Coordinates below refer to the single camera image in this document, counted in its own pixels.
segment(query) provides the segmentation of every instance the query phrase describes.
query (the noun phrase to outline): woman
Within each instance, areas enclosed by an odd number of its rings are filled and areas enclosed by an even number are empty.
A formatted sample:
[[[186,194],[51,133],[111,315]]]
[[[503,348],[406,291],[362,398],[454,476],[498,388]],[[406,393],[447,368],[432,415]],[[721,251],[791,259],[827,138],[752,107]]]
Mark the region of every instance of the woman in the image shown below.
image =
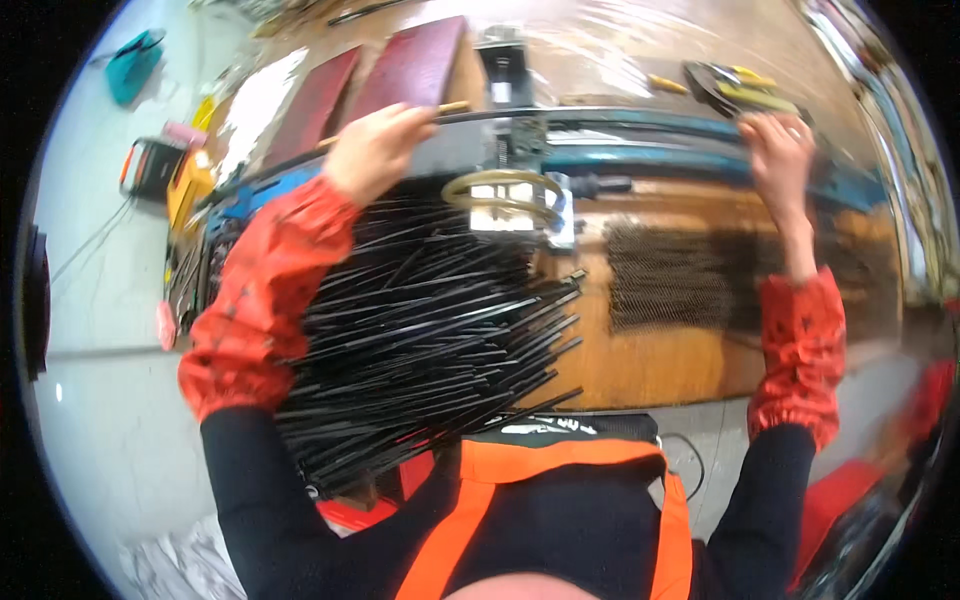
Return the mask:
[[[843,306],[817,270],[804,188],[814,152],[793,115],[740,130],[783,244],[766,281],[767,373],[751,446],[709,544],[690,540],[683,486],[655,446],[588,428],[492,431],[446,453],[395,515],[344,540],[295,474],[272,413],[305,353],[300,316],[347,258],[360,211],[403,175],[433,112],[384,108],[348,125],[324,174],[265,206],[192,330],[180,387],[201,423],[230,557],[251,598],[773,598],[798,545],[810,463],[838,428]],[[647,486],[663,477],[659,510]]]

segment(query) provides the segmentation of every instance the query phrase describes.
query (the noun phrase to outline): orange sleeve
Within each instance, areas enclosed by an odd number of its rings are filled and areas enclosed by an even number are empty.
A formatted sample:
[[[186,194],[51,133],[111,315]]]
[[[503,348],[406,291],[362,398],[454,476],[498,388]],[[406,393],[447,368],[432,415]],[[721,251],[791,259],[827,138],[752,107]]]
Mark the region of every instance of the orange sleeve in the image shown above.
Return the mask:
[[[781,423],[809,429],[819,451],[840,427],[836,386],[847,354],[847,322],[830,269],[794,287],[771,276],[760,287],[766,374],[747,408],[751,441]]]
[[[178,381],[198,421],[231,406],[273,411],[306,353],[300,318],[353,246],[360,210],[319,176],[265,205],[230,251],[217,299],[190,331]]]

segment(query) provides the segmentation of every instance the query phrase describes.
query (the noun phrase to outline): hand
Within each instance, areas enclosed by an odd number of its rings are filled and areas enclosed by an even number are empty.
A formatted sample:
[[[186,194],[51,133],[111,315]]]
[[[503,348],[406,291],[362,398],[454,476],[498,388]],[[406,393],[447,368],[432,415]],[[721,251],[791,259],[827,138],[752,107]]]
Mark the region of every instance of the hand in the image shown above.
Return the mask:
[[[794,114],[745,114],[737,125],[750,146],[756,191],[780,232],[786,275],[800,285],[817,275],[805,189],[816,145]]]
[[[816,145],[795,114],[749,113],[737,125],[750,146],[756,191],[780,233],[809,228],[804,213],[806,178]]]
[[[400,181],[414,148],[436,133],[436,114],[397,104],[353,121],[330,150],[324,173],[355,204],[372,203]]]

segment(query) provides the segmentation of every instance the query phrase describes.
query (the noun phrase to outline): maroon board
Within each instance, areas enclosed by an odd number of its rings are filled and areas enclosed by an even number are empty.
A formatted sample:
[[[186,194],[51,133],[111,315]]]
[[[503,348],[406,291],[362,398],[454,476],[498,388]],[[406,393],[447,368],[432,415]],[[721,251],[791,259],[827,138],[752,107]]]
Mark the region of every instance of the maroon board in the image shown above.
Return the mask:
[[[313,150],[317,142],[332,134],[326,130],[330,115],[359,58],[357,46],[307,73],[270,142],[264,167]]]
[[[466,27],[466,19],[453,16],[396,32],[344,123],[398,102],[412,107],[439,105]]]

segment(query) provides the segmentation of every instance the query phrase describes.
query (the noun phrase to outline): concrete floor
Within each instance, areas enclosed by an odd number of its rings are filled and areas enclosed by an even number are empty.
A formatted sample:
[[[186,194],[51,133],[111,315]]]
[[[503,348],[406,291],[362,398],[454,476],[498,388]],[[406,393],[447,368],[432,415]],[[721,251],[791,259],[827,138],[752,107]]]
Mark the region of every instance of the concrete floor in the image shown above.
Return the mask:
[[[684,4],[696,22],[706,1]],[[184,120],[198,87],[234,61],[251,25],[216,6],[189,12],[186,0],[132,0],[94,55],[144,29],[163,27],[164,63],[132,109],[109,98],[102,72],[80,73],[42,158],[36,222],[48,234],[51,271],[124,202],[116,187],[131,143]],[[721,36],[723,32],[714,32]],[[35,385],[34,433],[79,536],[125,597],[135,597],[118,544],[182,531],[211,514],[213,498],[197,424],[176,383],[179,356],[160,351],[154,313],[161,299],[166,224],[143,206],[121,211],[116,227],[53,285],[48,371]],[[897,406],[919,366],[891,357],[840,387],[843,430],[817,459],[812,478],[863,451],[880,415]],[[693,531],[716,526],[747,447],[746,400],[652,411],[663,432],[685,433],[706,461],[691,500]],[[689,490],[699,466],[681,444],[666,445]]]

